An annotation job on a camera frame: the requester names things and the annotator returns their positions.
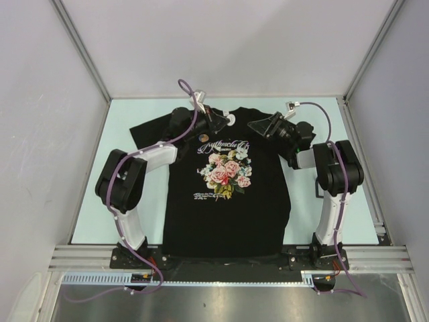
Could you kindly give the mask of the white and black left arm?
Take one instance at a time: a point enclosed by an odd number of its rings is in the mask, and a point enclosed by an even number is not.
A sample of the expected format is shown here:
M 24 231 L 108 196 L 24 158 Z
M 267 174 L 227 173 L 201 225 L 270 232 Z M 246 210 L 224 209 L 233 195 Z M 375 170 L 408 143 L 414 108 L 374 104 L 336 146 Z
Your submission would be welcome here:
M 134 268 L 148 264 L 147 236 L 141 228 L 139 204 L 145 176 L 157 168 L 175 163 L 184 146 L 203 134 L 217 134 L 235 123 L 228 112 L 216 113 L 208 105 L 194 111 L 185 107 L 173 110 L 160 139 L 148 147 L 127 153 L 112 150 L 97 180 L 95 194 L 113 215 L 125 261 Z

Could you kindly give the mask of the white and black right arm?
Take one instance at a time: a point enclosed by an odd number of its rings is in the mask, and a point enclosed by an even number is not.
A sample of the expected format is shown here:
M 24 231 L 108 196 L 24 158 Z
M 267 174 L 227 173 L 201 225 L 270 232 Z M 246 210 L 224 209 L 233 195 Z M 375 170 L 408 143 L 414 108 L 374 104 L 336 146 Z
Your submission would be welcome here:
M 348 140 L 313 144 L 314 127 L 308 122 L 292 123 L 277 112 L 251 121 L 248 126 L 263 138 L 280 145 L 290 168 L 316 170 L 316 184 L 323 190 L 319 224 L 309 245 L 310 266 L 327 270 L 348 269 L 343 250 L 343 219 L 351 196 L 363 184 L 363 167 Z

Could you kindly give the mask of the round pale brooch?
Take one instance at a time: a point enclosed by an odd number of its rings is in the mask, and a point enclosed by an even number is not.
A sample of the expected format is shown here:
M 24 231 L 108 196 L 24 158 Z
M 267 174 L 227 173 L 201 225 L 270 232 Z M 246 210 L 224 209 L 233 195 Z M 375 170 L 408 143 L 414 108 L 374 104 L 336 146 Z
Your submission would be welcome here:
M 207 142 L 209 140 L 209 137 L 206 134 L 201 134 L 201 135 L 199 135 L 198 139 L 200 142 L 204 143 L 204 142 Z

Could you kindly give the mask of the black floral print t-shirt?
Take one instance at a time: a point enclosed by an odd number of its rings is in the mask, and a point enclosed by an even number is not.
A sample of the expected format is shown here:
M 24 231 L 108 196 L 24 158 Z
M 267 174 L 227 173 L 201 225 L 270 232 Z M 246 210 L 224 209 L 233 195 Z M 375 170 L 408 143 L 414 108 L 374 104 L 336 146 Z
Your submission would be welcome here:
M 291 212 L 280 145 L 247 124 L 267 117 L 240 107 L 209 140 L 192 138 L 169 167 L 162 247 L 173 256 L 278 254 Z

